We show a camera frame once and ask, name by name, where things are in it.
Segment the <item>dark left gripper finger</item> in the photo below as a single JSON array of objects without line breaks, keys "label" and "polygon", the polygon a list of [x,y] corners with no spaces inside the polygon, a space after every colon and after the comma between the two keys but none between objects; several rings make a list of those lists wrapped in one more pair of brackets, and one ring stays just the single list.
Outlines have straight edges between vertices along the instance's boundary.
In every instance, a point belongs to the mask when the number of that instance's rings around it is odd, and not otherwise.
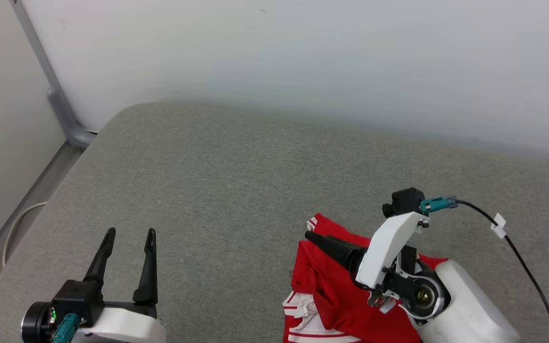
[{"label": "dark left gripper finger", "polygon": [[149,229],[144,244],[140,282],[133,293],[134,304],[157,304],[157,248],[155,229]]},{"label": "dark left gripper finger", "polygon": [[101,241],[93,261],[83,278],[85,282],[104,282],[105,267],[113,251],[115,236],[115,228],[109,228],[105,233],[104,239]]}]

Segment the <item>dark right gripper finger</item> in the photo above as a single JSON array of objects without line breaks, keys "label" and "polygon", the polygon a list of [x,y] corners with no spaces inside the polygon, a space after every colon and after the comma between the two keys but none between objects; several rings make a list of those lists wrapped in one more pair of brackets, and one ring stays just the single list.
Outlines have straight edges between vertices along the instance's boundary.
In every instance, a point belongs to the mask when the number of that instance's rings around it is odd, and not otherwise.
[{"label": "dark right gripper finger", "polygon": [[349,273],[357,273],[363,261],[367,248],[359,247],[334,236],[323,236],[316,232],[307,231],[305,238],[316,245],[329,258],[344,267]]}]

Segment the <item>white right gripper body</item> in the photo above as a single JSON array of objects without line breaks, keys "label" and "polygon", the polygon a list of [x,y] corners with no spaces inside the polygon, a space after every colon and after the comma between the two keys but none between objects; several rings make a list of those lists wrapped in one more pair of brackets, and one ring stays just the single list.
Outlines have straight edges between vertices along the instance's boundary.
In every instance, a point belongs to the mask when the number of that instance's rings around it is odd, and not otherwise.
[{"label": "white right gripper body", "polygon": [[369,305],[386,305],[394,300],[414,300],[418,285],[401,269],[399,254],[429,217],[409,212],[388,218],[369,243],[356,273],[356,282],[370,291]]}]

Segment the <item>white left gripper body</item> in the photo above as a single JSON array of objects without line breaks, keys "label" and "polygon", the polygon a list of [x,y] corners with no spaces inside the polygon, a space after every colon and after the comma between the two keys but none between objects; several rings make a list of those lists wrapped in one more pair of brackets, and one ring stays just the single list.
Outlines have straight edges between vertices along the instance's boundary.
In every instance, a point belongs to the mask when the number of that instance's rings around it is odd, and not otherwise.
[{"label": "white left gripper body", "polygon": [[[32,304],[21,322],[22,343],[51,343],[63,317],[52,303]],[[94,326],[80,321],[71,343],[166,343],[166,329],[155,306],[108,302]]]}]

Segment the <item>red and white garment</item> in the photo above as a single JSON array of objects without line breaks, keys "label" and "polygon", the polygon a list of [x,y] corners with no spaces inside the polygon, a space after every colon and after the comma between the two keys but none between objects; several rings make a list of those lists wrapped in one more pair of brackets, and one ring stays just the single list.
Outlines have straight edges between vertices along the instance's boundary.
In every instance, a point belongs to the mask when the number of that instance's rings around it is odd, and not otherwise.
[{"label": "red and white garment", "polygon": [[[388,257],[401,248],[414,232],[407,217],[388,219],[375,232],[376,247]],[[411,219],[420,219],[413,214]],[[316,213],[308,230],[369,247],[367,237],[348,232],[333,220]],[[284,343],[420,343],[420,336],[400,307],[383,314],[368,306],[368,291],[352,282],[349,273],[315,244],[300,241],[293,269],[292,293],[283,302]]]}]

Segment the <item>grey metal frame post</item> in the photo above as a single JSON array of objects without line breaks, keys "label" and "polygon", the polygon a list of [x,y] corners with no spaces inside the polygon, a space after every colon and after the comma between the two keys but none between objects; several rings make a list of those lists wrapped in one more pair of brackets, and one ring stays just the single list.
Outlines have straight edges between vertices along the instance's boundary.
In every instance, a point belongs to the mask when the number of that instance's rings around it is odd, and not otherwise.
[{"label": "grey metal frame post", "polygon": [[26,12],[22,0],[8,0],[11,4],[15,15],[18,18],[22,26],[28,41],[38,59],[39,65],[47,78],[49,87],[47,91],[47,98],[52,107],[52,110],[57,117],[59,124],[65,134],[67,142],[70,145],[78,146],[79,148],[88,148],[89,145],[96,138],[96,134],[93,134],[85,130],[76,120],[76,117],[72,111],[72,108],[67,101],[67,97],[63,93],[61,85],[57,76],[50,64],[46,52],[41,45],[40,39],[33,28],[32,22]]}]

